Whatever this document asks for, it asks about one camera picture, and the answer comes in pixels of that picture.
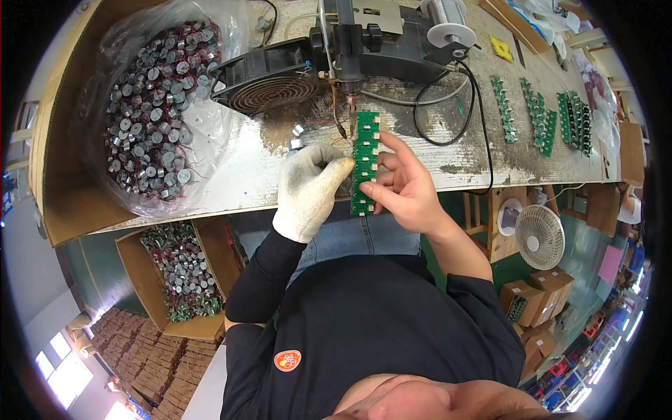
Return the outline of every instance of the gloved hand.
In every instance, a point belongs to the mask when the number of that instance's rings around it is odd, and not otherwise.
[[[334,194],[354,165],[354,159],[321,143],[287,158],[280,169],[275,230],[295,242],[310,242],[331,214]]]

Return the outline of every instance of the fan guard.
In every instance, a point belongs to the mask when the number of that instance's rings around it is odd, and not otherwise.
[[[243,114],[256,114],[304,102],[316,89],[317,84],[307,75],[269,77],[235,91],[228,106]]]
[[[515,242],[530,266],[538,270],[552,269],[564,253],[560,218],[545,206],[525,207],[515,223]]]

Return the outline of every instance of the electric fan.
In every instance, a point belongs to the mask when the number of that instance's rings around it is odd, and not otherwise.
[[[531,267],[552,269],[564,253],[564,230],[551,209],[532,204],[515,221],[515,242],[520,255]]]

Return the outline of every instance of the black cable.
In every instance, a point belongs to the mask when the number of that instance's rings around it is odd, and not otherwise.
[[[488,153],[488,165],[490,167],[490,185],[488,185],[488,189],[485,190],[484,192],[479,192],[479,193],[473,193],[476,194],[477,196],[484,196],[485,194],[489,193],[490,190],[493,188],[493,182],[495,180],[495,174],[493,172],[493,157],[492,154],[490,153],[490,142],[488,141],[488,130],[485,128],[485,113],[483,112],[483,99],[480,96],[480,88],[478,87],[478,82],[476,81],[476,77],[474,77],[474,73],[471,73],[471,69],[464,64],[462,61],[458,61],[463,67],[464,70],[466,70],[467,75],[469,76],[469,79],[471,80],[471,85],[472,87],[476,87],[476,93],[478,94],[478,108],[480,110],[480,123],[483,125],[483,137],[485,137],[485,150]]]
[[[276,21],[278,20],[278,8],[270,0],[258,0],[258,1],[264,1],[268,4],[270,4],[271,7],[273,7],[273,13],[275,15],[274,18],[273,18],[273,21],[271,23],[271,28],[268,30],[268,36],[264,35],[263,40],[261,42],[261,46],[266,46],[266,44],[268,44],[268,42],[271,40],[271,37],[273,36],[273,32],[276,30]]]
[[[436,83],[438,83],[441,79],[446,77],[446,75],[450,73],[448,70],[444,71],[440,75],[436,77],[436,79],[432,80],[422,90],[420,90],[420,93],[418,93],[418,96],[415,97],[415,105],[413,106],[413,123],[415,124],[415,129],[418,130],[418,133],[422,138],[424,138],[426,141],[430,142],[431,144],[434,144],[436,146],[448,146],[449,144],[455,143],[457,140],[460,140],[462,136],[464,136],[464,132],[466,132],[467,127],[469,126],[469,123],[471,122],[471,113],[474,110],[474,99],[476,97],[475,88],[474,88],[474,79],[469,78],[469,81],[471,82],[471,104],[469,105],[469,112],[466,115],[466,120],[464,121],[464,126],[460,130],[457,136],[453,138],[452,140],[449,140],[447,142],[438,142],[436,140],[432,140],[431,138],[428,137],[428,135],[425,134],[424,131],[420,128],[420,124],[418,124],[418,109],[420,108],[420,98],[422,95],[425,94],[425,92],[432,86],[434,86]]]

